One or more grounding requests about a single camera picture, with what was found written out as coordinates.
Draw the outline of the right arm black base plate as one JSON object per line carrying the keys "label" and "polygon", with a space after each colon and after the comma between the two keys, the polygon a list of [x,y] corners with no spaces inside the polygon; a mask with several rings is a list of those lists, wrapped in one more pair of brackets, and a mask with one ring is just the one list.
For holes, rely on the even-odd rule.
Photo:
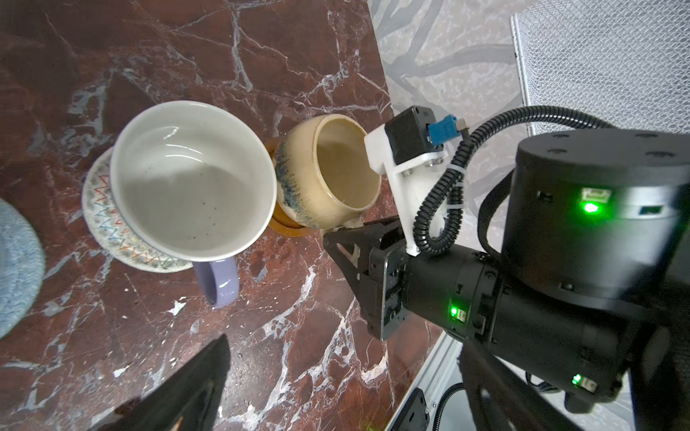
{"label": "right arm black base plate", "polygon": [[424,391],[415,388],[397,415],[392,431],[426,431],[429,427],[429,410]]}

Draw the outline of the white mug purple handle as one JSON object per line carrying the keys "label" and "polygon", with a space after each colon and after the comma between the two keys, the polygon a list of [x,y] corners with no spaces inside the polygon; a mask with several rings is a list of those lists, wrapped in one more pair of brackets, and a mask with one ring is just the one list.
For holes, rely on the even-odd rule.
{"label": "white mug purple handle", "polygon": [[242,120],[202,102],[148,108],[120,132],[110,184],[125,224],[191,262],[213,307],[237,300],[235,257],[262,236],[277,200],[273,162]]}

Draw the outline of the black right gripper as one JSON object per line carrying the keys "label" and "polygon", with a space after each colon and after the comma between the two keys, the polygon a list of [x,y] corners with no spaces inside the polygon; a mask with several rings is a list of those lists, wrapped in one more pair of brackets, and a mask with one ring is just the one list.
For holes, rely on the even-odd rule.
{"label": "black right gripper", "polygon": [[416,315],[459,341],[497,342],[494,326],[509,278],[487,253],[455,245],[441,256],[413,257],[406,253],[398,219],[327,233],[323,247],[345,276],[374,338],[389,339]]}

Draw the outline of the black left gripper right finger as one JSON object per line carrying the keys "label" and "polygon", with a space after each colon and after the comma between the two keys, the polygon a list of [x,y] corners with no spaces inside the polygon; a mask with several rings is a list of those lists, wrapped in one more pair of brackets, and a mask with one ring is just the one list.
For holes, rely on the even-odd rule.
{"label": "black left gripper right finger", "polygon": [[464,342],[458,362],[478,430],[579,428],[478,342]]}

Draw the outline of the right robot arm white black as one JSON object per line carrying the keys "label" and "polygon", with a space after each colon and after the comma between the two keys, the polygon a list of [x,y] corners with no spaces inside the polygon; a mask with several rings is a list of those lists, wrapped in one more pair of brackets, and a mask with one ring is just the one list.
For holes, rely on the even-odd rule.
{"label": "right robot arm white black", "polygon": [[502,201],[497,252],[410,256],[397,217],[325,235],[372,335],[416,314],[461,341],[480,430],[572,430],[624,383],[637,429],[688,429],[688,135],[532,136],[481,230]]}

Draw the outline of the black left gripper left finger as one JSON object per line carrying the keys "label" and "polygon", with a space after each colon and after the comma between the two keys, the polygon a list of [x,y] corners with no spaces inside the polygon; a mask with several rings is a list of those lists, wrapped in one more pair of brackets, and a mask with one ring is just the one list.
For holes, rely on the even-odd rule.
{"label": "black left gripper left finger", "polygon": [[92,429],[211,430],[230,365],[228,339],[221,335],[128,411],[114,411]]}

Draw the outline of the beige yellow mug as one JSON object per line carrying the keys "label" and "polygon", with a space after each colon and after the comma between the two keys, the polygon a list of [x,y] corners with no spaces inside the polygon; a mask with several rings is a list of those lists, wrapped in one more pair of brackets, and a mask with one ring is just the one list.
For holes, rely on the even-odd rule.
{"label": "beige yellow mug", "polygon": [[329,230],[359,219],[377,203],[382,177],[369,165],[366,131],[345,115],[311,118],[273,152],[277,204],[294,223]]}

